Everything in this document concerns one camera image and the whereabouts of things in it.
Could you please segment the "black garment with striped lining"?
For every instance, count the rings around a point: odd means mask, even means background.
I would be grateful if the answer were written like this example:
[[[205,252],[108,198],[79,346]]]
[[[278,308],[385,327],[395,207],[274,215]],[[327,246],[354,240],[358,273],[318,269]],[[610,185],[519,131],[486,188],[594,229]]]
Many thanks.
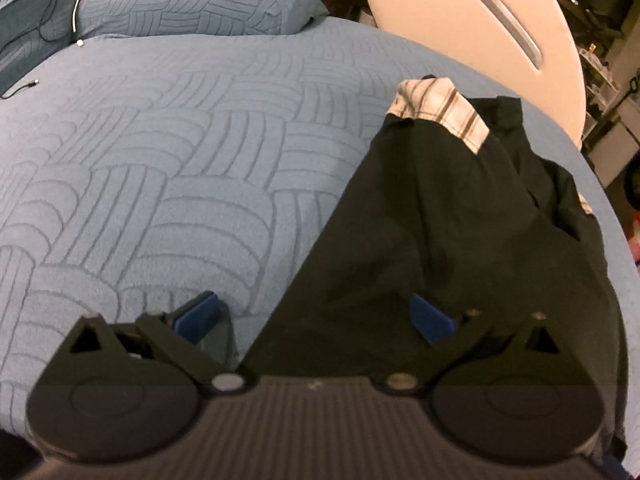
[[[458,318],[545,318],[602,394],[590,460],[627,451],[628,353],[599,222],[572,175],[530,147],[519,100],[402,82],[380,132],[242,361],[257,377],[416,370],[422,294]]]

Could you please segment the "light blue quilted bedspread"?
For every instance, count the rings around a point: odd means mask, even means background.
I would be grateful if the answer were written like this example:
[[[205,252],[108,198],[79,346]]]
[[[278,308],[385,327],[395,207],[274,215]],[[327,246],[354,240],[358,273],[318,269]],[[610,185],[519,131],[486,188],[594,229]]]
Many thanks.
[[[1,427],[86,314],[129,323],[204,290],[239,352],[282,298],[398,84],[506,88],[378,29],[106,34],[56,52],[1,104]]]

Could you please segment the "dark teal pillow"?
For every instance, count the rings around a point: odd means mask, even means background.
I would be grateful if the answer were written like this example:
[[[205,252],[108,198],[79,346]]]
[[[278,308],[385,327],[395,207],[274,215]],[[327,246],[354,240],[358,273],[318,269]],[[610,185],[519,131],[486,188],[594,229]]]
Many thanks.
[[[1,0],[1,91],[72,40],[75,0]]]

